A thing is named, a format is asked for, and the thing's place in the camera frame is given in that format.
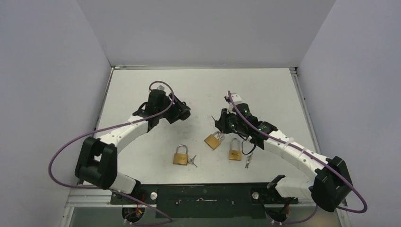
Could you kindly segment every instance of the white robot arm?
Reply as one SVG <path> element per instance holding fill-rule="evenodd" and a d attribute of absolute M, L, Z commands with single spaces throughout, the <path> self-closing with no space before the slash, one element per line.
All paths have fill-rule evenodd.
<path fill-rule="evenodd" d="M 126 194 L 132 193 L 140 185 L 135 180 L 117 171 L 117 155 L 137 137 L 149 132 L 159 120 L 166 118 L 172 124 L 177 120 L 186 120 L 190 115 L 190 108 L 177 97 L 172 100 L 172 94 L 166 96 L 164 88 L 151 90 L 148 101 L 132 114 L 127 122 L 135 122 L 152 116 L 173 105 L 164 114 L 117 128 L 98 138 L 88 137 L 84 140 L 75 168 L 75 176 L 101 189 L 112 189 Z"/>
<path fill-rule="evenodd" d="M 326 156 L 316 154 L 294 142 L 293 139 L 285 135 L 276 126 L 268 122 L 259 121 L 257 117 L 252 116 L 248 104 L 243 103 L 238 94 L 231 94 L 233 103 L 229 100 L 229 97 L 226 96 L 225 99 L 229 103 L 229 106 L 221 110 L 220 119 L 215 121 L 216 128 L 225 134 L 235 133 L 247 138 L 246 140 L 255 146 L 282 157 L 308 177 L 308 179 L 297 179 L 279 175 L 269 183 L 268 188 L 276 190 L 283 198 L 313 199 L 322 209 L 333 212 L 351 189 L 333 172 L 329 171 L 322 164 L 312 160 L 306 153 L 312 154 L 323 163 L 329 165 L 352 183 L 345 162 L 339 157 L 330 159 Z M 234 105 L 250 124 L 269 136 L 280 138 L 281 142 L 263 136 L 251 128 L 236 113 Z M 302 152 L 293 146 L 303 148 Z"/>

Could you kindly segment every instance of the white tabletop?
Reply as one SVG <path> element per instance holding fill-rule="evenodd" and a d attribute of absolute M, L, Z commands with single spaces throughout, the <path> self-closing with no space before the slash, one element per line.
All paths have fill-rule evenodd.
<path fill-rule="evenodd" d="M 161 120 L 149 133 L 133 141 L 118 156 L 119 172 L 142 183 L 269 182 L 281 174 L 305 177 L 280 157 L 259 148 L 254 151 L 249 169 L 245 169 L 245 156 L 242 161 L 228 160 L 234 134 L 226 135 L 214 151 L 203 141 L 217 130 L 211 116 L 218 119 L 221 109 L 228 107 L 223 97 L 231 90 L 241 96 L 260 121 L 272 123 L 314 150 L 289 69 L 115 70 L 99 128 L 126 121 L 147 101 L 148 86 L 155 80 L 167 82 L 192 109 L 191 116 L 171 125 Z M 179 144 L 188 146 L 189 157 L 196 155 L 198 168 L 173 165 Z M 244 143 L 244 152 L 251 148 L 251 144 Z"/>

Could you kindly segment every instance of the wire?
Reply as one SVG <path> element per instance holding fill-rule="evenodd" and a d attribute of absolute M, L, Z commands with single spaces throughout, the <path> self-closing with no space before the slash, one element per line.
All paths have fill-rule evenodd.
<path fill-rule="evenodd" d="M 283 210 L 284 210 L 285 208 L 287 208 L 287 212 L 288 212 L 289 204 L 290 204 L 290 202 L 291 202 L 292 200 L 294 200 L 294 197 L 291 197 L 290 199 L 287 200 L 287 202 L 284 204 L 284 207 L 281 208 L 281 210 L 279 211 L 279 213 L 283 212 Z"/>
<path fill-rule="evenodd" d="M 164 224 L 173 222 L 173 219 L 172 219 L 169 215 L 167 215 L 167 214 L 165 214 L 164 212 L 162 212 L 161 210 L 159 210 L 159 209 L 157 209 L 157 208 L 154 208 L 154 207 L 150 206 L 149 204 L 147 204 L 147 203 L 145 203 L 145 202 L 142 202 L 142 201 L 138 200 L 137 198 L 134 198 L 134 197 L 132 197 L 132 196 L 130 196 L 130 195 L 127 195 L 127 194 L 125 194 L 125 193 L 118 192 L 118 191 L 114 191 L 114 192 L 115 192 L 115 193 L 118 193 L 118 194 L 120 194 L 120 195 L 122 195 L 122 196 L 125 196 L 125 197 L 127 197 L 128 199 L 130 199 L 130 200 L 134 200 L 135 202 L 138 202 L 138 203 L 140 203 L 140 204 L 142 204 L 142 205 L 145 205 L 145 206 L 147 206 L 148 208 L 150 208 L 150 209 L 156 211 L 157 213 L 159 213 L 159 214 L 165 216 L 166 218 L 168 218 L 168 221 L 163 221 L 163 222 L 159 222 L 159 223 L 147 223 L 147 224 L 132 223 L 132 225 L 134 225 L 134 226 L 158 226 L 158 225 L 164 225 Z M 130 215 L 132 215 L 132 214 L 134 214 L 134 213 L 135 213 L 135 211 L 133 211 L 133 212 L 127 214 L 127 215 L 124 217 L 124 219 L 126 220 Z"/>
<path fill-rule="evenodd" d="M 230 102 L 233 104 L 234 101 L 233 101 L 233 98 L 231 97 L 231 92 L 230 92 L 230 91 L 228 91 L 228 98 L 230 99 Z M 281 140 L 281 139 L 275 138 L 275 137 L 273 137 L 273 136 L 271 136 L 271 135 L 269 135 L 269 134 L 266 134 L 266 133 L 260 131 L 258 128 L 256 128 L 255 126 L 253 126 L 253 125 L 241 114 L 241 112 L 239 111 L 239 109 L 238 109 L 238 107 L 237 107 L 236 105 L 233 105 L 233 107 L 234 107 L 236 113 L 242 118 L 242 120 L 244 120 L 244 121 L 245 121 L 251 128 L 253 128 L 255 131 L 257 131 L 257 132 L 259 132 L 260 134 L 262 134 L 262 135 L 264 135 L 264 136 L 266 136 L 266 137 L 268 137 L 268 138 L 270 138 L 270 139 L 272 139 L 272 140 L 275 140 L 275 141 L 277 141 L 277 142 L 284 143 L 284 144 L 286 143 L 285 141 L 283 141 L 283 140 Z M 289 146 L 290 146 L 290 147 L 293 147 L 293 148 L 295 148 L 295 149 L 297 149 L 297 150 L 299 150 L 299 151 L 302 151 L 302 148 L 300 148 L 300 147 L 298 147 L 298 146 L 296 146 L 296 145 L 294 145 L 294 144 L 292 144 L 292 143 L 290 143 Z M 341 180 L 357 195 L 357 197 L 361 200 L 361 202 L 362 202 L 362 204 L 363 204 L 363 206 L 364 206 L 362 210 L 352 210 L 352 209 L 348 209 L 348 208 L 345 208 L 345 207 L 337 207 L 338 209 L 340 209 L 340 210 L 345 210 L 345 211 L 349 211 L 349 212 L 352 212 L 352 213 L 357 213 L 357 214 L 362 214 L 362 213 L 365 213 L 365 212 L 367 211 L 367 203 L 366 203 L 365 199 L 362 197 L 362 195 L 356 190 L 356 188 L 355 188 L 347 179 L 345 179 L 341 174 L 339 174 L 337 171 L 335 171 L 333 168 L 331 168 L 328 164 L 322 162 L 321 160 L 319 160 L 318 158 L 316 158 L 316 157 L 313 156 L 312 154 L 309 154 L 309 152 L 304 152 L 304 154 L 307 155 L 308 157 L 310 157 L 311 159 L 315 160 L 315 161 L 318 162 L 319 164 L 323 165 L 324 167 L 326 167 L 326 168 L 329 169 L 330 171 L 332 171 L 338 178 L 340 178 L 340 179 L 341 179 Z"/>
<path fill-rule="evenodd" d="M 161 83 L 161 84 L 166 85 L 166 86 L 170 89 L 170 91 L 171 91 L 171 103 L 168 105 L 168 107 L 167 107 L 166 109 L 160 111 L 159 113 L 156 113 L 156 114 L 151 115 L 151 116 L 149 116 L 149 117 L 142 118 L 142 119 L 137 120 L 137 121 L 126 122 L 126 123 L 123 123 L 123 124 L 118 124 L 118 125 L 115 125 L 115 126 L 110 126 L 110 127 L 104 128 L 104 129 L 94 130 L 94 131 L 91 131 L 91 132 L 82 134 L 82 135 L 80 135 L 80 136 L 78 136 L 78 137 L 76 137 L 76 138 L 70 140 L 69 142 L 67 142 L 66 144 L 64 144 L 64 146 L 62 146 L 62 147 L 53 155 L 53 157 L 51 158 L 50 163 L 49 163 L 49 166 L 48 166 L 48 168 L 47 168 L 50 178 L 51 178 L 54 182 L 56 182 L 57 184 L 59 184 L 59 185 L 61 185 L 61 186 L 64 186 L 64 187 L 68 187 L 68 188 L 85 188 L 85 189 L 89 189 L 89 188 L 98 188 L 98 187 L 96 187 L 96 186 L 70 185 L 70 184 L 66 184 L 66 183 L 63 183 L 63 182 L 60 182 L 59 180 L 57 180 L 57 179 L 54 177 L 53 172 L 52 172 L 52 166 L 53 166 L 53 163 L 54 163 L 55 159 L 56 159 L 57 156 L 58 156 L 66 147 L 68 147 L 71 143 L 73 143 L 73 142 L 75 142 L 75 141 L 77 141 L 77 140 L 79 140 L 79 139 L 81 139 L 81 138 L 84 138 L 85 136 L 89 136 L 89 135 L 92 135 L 92 134 L 94 134 L 94 133 L 98 133 L 98 132 L 102 132 L 102 131 L 107 131 L 107 130 L 110 130 L 110 129 L 120 128 L 120 127 L 123 127 L 123 126 L 126 126 L 126 125 L 130 125 L 130 124 L 135 124 L 135 123 L 138 123 L 138 122 L 146 121 L 146 120 L 149 120 L 149 119 L 151 119 L 151 118 L 154 118 L 154 117 L 157 117 L 157 116 L 160 116 L 160 115 L 164 114 L 168 109 L 170 109 L 171 106 L 173 106 L 174 99 L 175 99 L 174 91 L 173 91 L 173 89 L 170 87 L 170 85 L 168 85 L 167 83 L 165 83 L 165 82 L 163 82 L 163 81 L 154 81 L 154 82 L 152 82 L 152 83 L 149 85 L 149 90 L 152 90 L 152 89 L 151 89 L 152 85 L 154 85 L 154 84 L 156 84 L 156 83 Z M 138 200 L 138 199 L 136 199 L 136 198 L 134 198 L 134 197 L 132 197 L 132 196 L 129 196 L 129 195 L 125 194 L 125 193 L 122 193 L 122 192 L 116 192 L 116 193 L 118 193 L 118 194 L 120 194 L 120 195 L 122 195 L 122 196 L 124 196 L 124 197 L 127 197 L 127 198 L 129 198 L 129 199 L 131 199 L 131 200 L 134 200 L 134 201 L 136 201 L 136 202 L 138 202 L 138 203 L 140 203 L 140 204 L 142 204 L 142 205 L 145 205 L 145 206 L 151 208 L 152 210 L 158 212 L 159 214 L 161 214 L 161 215 L 163 215 L 163 216 L 165 216 L 166 218 L 169 219 L 168 221 L 160 222 L 160 223 L 151 223 L 151 224 L 137 224 L 137 223 L 133 223 L 133 225 L 136 225 L 136 226 L 157 226 L 157 225 L 162 225 L 162 224 L 167 224 L 167 223 L 173 222 L 173 220 L 171 219 L 170 216 L 168 216 L 167 214 L 165 214 L 165 213 L 163 213 L 162 211 L 158 210 L 157 208 L 154 208 L 154 207 L 150 206 L 149 204 L 147 204 L 147 203 L 145 203 L 145 202 L 142 202 L 142 201 L 140 201 L 140 200 Z"/>
<path fill-rule="evenodd" d="M 292 225 L 292 224 L 299 224 L 299 223 L 302 223 L 302 222 L 306 222 L 309 219 L 311 219 L 316 214 L 316 212 L 317 212 L 317 205 L 314 207 L 313 213 L 311 215 L 309 215 L 307 218 L 305 218 L 303 220 L 299 220 L 299 221 L 286 221 L 286 222 L 282 222 L 282 223 L 284 225 Z M 273 220 L 267 213 L 266 213 L 266 215 L 270 218 L 270 220 L 272 220 L 273 223 L 275 223 L 275 224 L 280 224 L 281 223 L 281 222 L 278 222 L 276 220 Z"/>
<path fill-rule="evenodd" d="M 243 153 L 244 155 L 249 155 L 249 154 L 251 154 L 251 153 L 255 150 L 256 145 L 255 145 L 255 144 L 253 145 L 253 148 L 251 149 L 251 151 L 249 151 L 248 153 L 244 153 L 244 150 L 243 150 L 243 144 L 244 144 L 244 142 L 245 142 L 245 140 L 243 140 L 242 143 L 241 143 L 241 153 Z"/>

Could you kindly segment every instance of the gray wall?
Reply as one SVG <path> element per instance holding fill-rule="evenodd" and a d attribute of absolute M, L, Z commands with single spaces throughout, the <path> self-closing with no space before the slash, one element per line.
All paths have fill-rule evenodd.
<path fill-rule="evenodd" d="M 350 215 L 354 227 L 401 226 L 400 9 L 399 0 L 337 0 L 298 70 L 322 153 L 345 159 L 367 200 L 367 213 Z"/>
<path fill-rule="evenodd" d="M 78 0 L 112 65 L 224 68 L 297 66 L 334 2 Z"/>
<path fill-rule="evenodd" d="M 75 0 L 2 0 L 0 69 L 1 226 L 58 226 L 69 189 L 47 166 L 94 127 L 110 65 Z M 64 182 L 79 148 L 54 165 Z"/>

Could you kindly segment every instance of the brass padlock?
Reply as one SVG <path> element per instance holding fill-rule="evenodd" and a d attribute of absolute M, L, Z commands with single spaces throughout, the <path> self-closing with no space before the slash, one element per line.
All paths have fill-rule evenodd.
<path fill-rule="evenodd" d="M 237 150 L 234 150 L 233 149 L 233 141 L 234 140 L 237 140 L 238 141 L 238 149 Z M 241 159 L 242 159 L 242 154 L 241 154 L 241 151 L 240 151 L 240 147 L 239 147 L 239 140 L 237 139 L 237 138 L 234 138 L 234 139 L 232 139 L 231 140 L 231 142 L 230 142 L 230 152 L 229 152 L 229 154 L 228 154 L 228 159 L 230 159 L 230 160 L 236 160 L 236 161 L 241 161 Z"/>
<path fill-rule="evenodd" d="M 224 134 L 222 132 L 217 131 L 212 135 L 208 136 L 205 139 L 205 143 L 207 143 L 209 147 L 214 150 L 216 149 L 216 147 L 220 145 L 221 141 L 223 141 L 224 138 L 225 138 Z"/>
<path fill-rule="evenodd" d="M 178 149 L 180 147 L 185 147 L 185 154 L 179 154 Z M 175 165 L 187 165 L 188 164 L 188 147 L 184 144 L 178 145 L 177 149 L 175 150 L 173 164 Z"/>

